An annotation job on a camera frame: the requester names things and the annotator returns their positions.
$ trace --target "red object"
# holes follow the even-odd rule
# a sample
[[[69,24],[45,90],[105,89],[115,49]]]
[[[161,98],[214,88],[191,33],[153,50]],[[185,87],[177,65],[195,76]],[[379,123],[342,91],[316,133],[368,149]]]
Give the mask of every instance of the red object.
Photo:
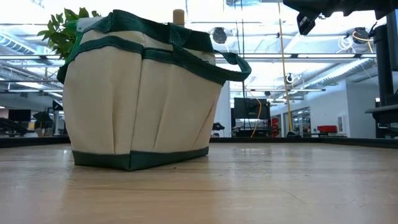
[[[318,126],[318,131],[322,133],[337,133],[337,126],[335,125]]]
[[[272,125],[278,125],[278,124],[279,124],[279,119],[278,119],[278,118],[273,118],[273,119],[271,120],[271,124],[272,124]]]

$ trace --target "white wall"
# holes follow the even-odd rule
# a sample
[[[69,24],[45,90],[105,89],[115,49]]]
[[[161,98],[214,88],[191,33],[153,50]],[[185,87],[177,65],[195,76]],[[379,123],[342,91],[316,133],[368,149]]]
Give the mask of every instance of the white wall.
[[[365,111],[374,108],[375,99],[379,97],[379,87],[374,84],[348,83],[349,128],[352,138],[375,138],[376,122],[371,114]]]
[[[340,81],[336,86],[327,86],[326,91],[312,92],[305,96],[305,100],[291,102],[291,110],[310,107],[311,129],[322,125],[337,125],[337,117],[348,114],[348,101],[345,80]],[[274,106],[271,108],[271,116],[287,112],[287,105]],[[345,125],[346,135],[349,137],[349,126]]]
[[[214,123],[220,122],[225,127],[224,131],[215,131],[220,137],[231,137],[231,92],[229,91],[229,82],[226,82],[221,89],[220,97],[217,102],[217,110]]]
[[[365,111],[374,107],[377,97],[379,87],[374,82],[351,83],[343,80],[337,86],[327,86],[324,92],[309,93],[305,100],[291,103],[291,110],[310,107],[312,132],[317,126],[337,125],[337,117],[343,115],[345,134],[348,137],[375,138],[375,120]],[[286,112],[286,105],[271,108],[273,116]]]

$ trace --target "yellow cable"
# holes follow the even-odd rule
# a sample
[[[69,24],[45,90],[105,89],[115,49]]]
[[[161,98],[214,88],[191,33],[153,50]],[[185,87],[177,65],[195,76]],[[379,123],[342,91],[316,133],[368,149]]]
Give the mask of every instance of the yellow cable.
[[[367,41],[367,42],[372,41],[372,39],[362,39],[362,38],[359,38],[359,37],[355,36],[356,33],[357,33],[356,31],[353,32],[353,37],[354,37],[355,39],[357,39],[357,40],[362,40],[362,41]]]
[[[372,52],[372,54],[373,54],[373,49],[372,49],[372,45],[371,45],[371,42],[370,42],[370,41],[368,41],[368,45],[369,45],[369,49],[371,49],[371,52]]]
[[[285,69],[285,47],[284,47],[284,39],[282,33],[282,18],[280,14],[280,4],[281,0],[278,0],[278,10],[279,10],[279,32],[280,32],[280,48],[282,52],[282,65],[284,69],[284,83],[285,83],[285,93],[286,93],[286,101],[287,101],[287,112],[289,116],[289,131],[293,130],[292,126],[292,112],[290,110],[290,100],[289,100],[289,91],[287,89],[287,81],[286,81],[286,69]]]
[[[253,96],[253,98],[256,99],[256,100],[259,102],[259,104],[260,104],[260,110],[259,110],[259,116],[257,117],[256,125],[254,126],[254,130],[253,130],[253,133],[251,133],[250,138],[253,138],[253,135],[254,135],[254,133],[255,133],[256,130],[257,130],[257,123],[259,122],[260,114],[261,114],[261,108],[262,108],[261,101],[260,101],[259,99],[257,99],[255,96]]]

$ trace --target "security camera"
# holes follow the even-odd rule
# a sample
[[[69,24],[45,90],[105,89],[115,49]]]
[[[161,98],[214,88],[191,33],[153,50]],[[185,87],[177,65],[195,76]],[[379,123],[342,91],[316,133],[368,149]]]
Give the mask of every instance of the security camera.
[[[289,75],[286,76],[286,82],[289,83],[289,84],[292,84],[293,81],[294,81],[294,77],[293,77],[293,75],[291,73],[289,73]]]
[[[217,44],[225,44],[226,42],[226,33],[224,31],[224,27],[216,27],[213,31],[213,40]]]

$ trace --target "green trim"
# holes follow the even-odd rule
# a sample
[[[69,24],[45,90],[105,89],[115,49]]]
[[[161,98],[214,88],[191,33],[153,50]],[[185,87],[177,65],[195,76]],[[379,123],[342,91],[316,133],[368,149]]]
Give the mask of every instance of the green trim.
[[[163,49],[145,49],[141,44],[110,35],[96,40],[89,40],[79,45],[76,50],[70,54],[67,63],[58,71],[58,80],[61,83],[64,83],[67,74],[67,66],[71,61],[76,59],[77,55],[107,46],[139,53],[142,55],[143,59],[152,59],[158,62],[171,63],[179,67],[183,67],[199,77],[220,85],[224,85],[226,80],[242,82],[251,73],[249,64],[236,54],[227,55],[227,60],[229,63],[238,64],[241,67],[242,72],[230,71],[212,65],[176,45],[174,45],[174,51]]]
[[[173,26],[172,24],[160,24],[121,10],[110,12],[107,17],[87,27],[83,33],[89,30],[97,30],[102,33],[139,31],[166,44],[179,43],[181,47],[186,49],[214,52],[209,33]]]
[[[208,151],[209,147],[171,153],[131,151],[130,154],[121,155],[73,151],[73,157],[77,166],[107,167],[134,171],[202,157],[207,155]]]

